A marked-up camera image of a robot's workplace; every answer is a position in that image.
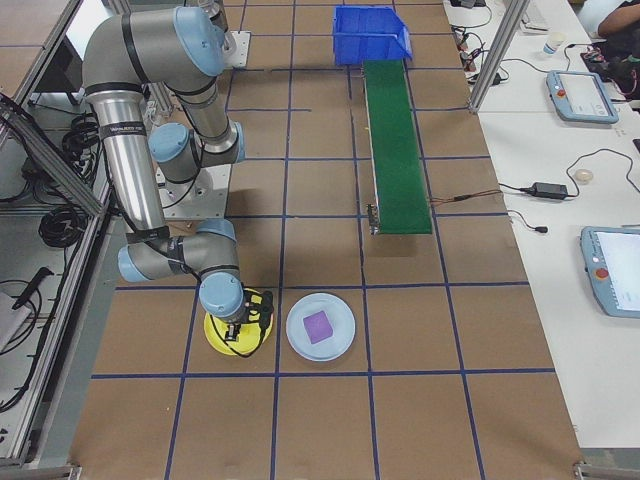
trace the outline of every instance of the white plate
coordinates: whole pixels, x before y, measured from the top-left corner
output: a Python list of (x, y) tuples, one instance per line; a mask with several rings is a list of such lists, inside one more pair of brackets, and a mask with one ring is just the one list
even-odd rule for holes
[[(303, 319), (324, 311), (333, 335), (312, 344)], [(308, 360), (328, 362), (347, 351), (356, 334), (356, 320), (349, 306), (328, 293), (312, 293), (301, 298), (287, 316), (287, 338), (293, 349)]]

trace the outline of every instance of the green conveyor belt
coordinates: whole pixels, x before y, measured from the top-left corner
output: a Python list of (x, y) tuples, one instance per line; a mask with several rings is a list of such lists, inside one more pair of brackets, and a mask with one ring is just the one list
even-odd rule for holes
[(378, 233), (431, 233), (424, 170), (400, 60), (364, 62)]

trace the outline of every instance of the purple sponge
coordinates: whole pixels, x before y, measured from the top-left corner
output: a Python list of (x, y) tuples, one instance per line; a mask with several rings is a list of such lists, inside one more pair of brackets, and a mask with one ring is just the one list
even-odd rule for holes
[(302, 322), (304, 323), (304, 329), (307, 331), (312, 345), (333, 336), (333, 328), (331, 328), (331, 324), (324, 310), (304, 317)]

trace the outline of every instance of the blue bin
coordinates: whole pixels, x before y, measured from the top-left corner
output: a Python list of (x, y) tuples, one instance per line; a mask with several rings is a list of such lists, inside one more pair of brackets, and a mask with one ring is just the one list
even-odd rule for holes
[(413, 58), (409, 30), (389, 7), (337, 6), (333, 53), (336, 65)]

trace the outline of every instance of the yellow object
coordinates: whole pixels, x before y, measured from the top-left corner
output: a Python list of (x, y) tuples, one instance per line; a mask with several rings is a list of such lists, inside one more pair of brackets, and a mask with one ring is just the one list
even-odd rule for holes
[[(260, 295), (252, 295), (251, 302), (260, 304), (262, 303), (262, 297)], [(249, 316), (250, 321), (258, 320), (259, 315), (253, 314)], [(271, 327), (273, 327), (273, 319), (269, 322), (269, 328), (265, 332), (264, 338), (262, 342), (264, 343), (266, 339), (269, 337), (271, 333)], [(218, 335), (213, 328), (212, 321), (215, 323), (215, 326), (218, 330)], [(212, 316), (210, 313), (207, 313), (204, 316), (204, 334), (207, 337), (207, 341), (209, 344), (215, 348), (218, 352), (224, 353), (225, 355), (233, 355), (236, 354), (231, 351), (231, 349), (225, 344), (222, 340), (224, 335), (227, 333), (228, 324), (223, 322), (217, 317)], [(247, 323), (243, 324), (240, 327), (240, 333), (238, 335), (238, 341), (236, 342), (227, 342), (229, 345), (237, 352), (242, 353), (243, 355), (251, 353), (255, 350), (258, 343), (260, 343), (260, 325), (257, 323)]]

